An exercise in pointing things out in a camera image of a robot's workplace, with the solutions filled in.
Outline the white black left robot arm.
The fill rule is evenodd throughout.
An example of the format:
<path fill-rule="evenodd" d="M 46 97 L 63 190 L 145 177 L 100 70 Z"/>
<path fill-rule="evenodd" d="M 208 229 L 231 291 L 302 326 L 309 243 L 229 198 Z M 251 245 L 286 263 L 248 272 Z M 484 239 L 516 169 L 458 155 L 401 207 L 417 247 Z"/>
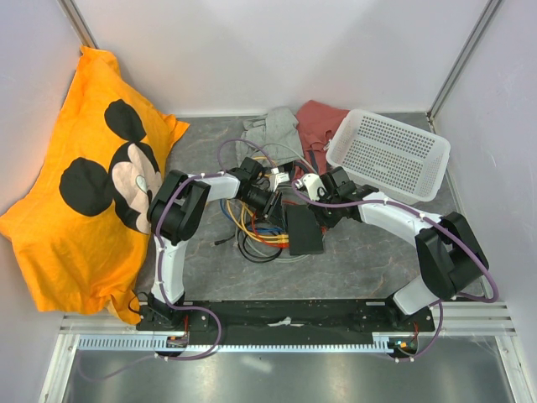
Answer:
<path fill-rule="evenodd" d="M 148 210 L 157 252 L 151 294 L 161 303 L 154 318 L 164 329 L 175 330 L 184 321 L 177 304 L 185 294 L 185 251 L 208 202 L 237 199 L 275 227 L 285 228 L 281 193 L 258 184 L 264 171 L 259 162 L 246 158 L 230 170 L 197 175 L 172 170 L 164 179 Z"/>

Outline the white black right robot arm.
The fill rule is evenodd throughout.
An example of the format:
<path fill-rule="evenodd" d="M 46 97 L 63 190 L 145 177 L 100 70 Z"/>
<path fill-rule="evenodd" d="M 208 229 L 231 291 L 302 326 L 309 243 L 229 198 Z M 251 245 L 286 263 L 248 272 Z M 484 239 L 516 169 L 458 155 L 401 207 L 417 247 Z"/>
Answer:
<path fill-rule="evenodd" d="M 441 216 L 416 210 L 374 186 L 357 185 L 341 167 L 324 175 L 304 175 L 300 182 L 322 227 L 333 228 L 349 218 L 415 247 L 420 273 L 395 291 L 390 296 L 393 304 L 384 309 L 384 320 L 393 330 L 404 330 L 422 308 L 462 295 L 489 269 L 468 221 L 458 212 Z"/>

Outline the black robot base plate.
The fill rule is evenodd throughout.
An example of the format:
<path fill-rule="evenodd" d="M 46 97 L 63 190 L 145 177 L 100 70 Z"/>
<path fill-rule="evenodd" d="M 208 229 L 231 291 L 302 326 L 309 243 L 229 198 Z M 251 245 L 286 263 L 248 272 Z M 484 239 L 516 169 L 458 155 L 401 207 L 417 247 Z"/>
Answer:
<path fill-rule="evenodd" d="M 230 342 L 368 342 L 377 332 L 435 331 L 432 314 L 422 308 L 405 317 L 391 301 L 364 299 L 187 301 L 185 311 L 159 304 L 142 308 L 139 331 L 184 331 L 212 345 L 216 314 L 222 324 L 220 343 Z"/>

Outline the black network switch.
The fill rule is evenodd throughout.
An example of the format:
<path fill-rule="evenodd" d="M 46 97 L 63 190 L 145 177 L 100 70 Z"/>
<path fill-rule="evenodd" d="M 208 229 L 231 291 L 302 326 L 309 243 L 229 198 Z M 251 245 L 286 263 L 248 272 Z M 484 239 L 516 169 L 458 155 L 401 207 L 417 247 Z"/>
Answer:
<path fill-rule="evenodd" d="M 288 205 L 286 220 L 291 256 L 324 252 L 321 227 L 315 219 L 315 214 L 306 205 Z"/>

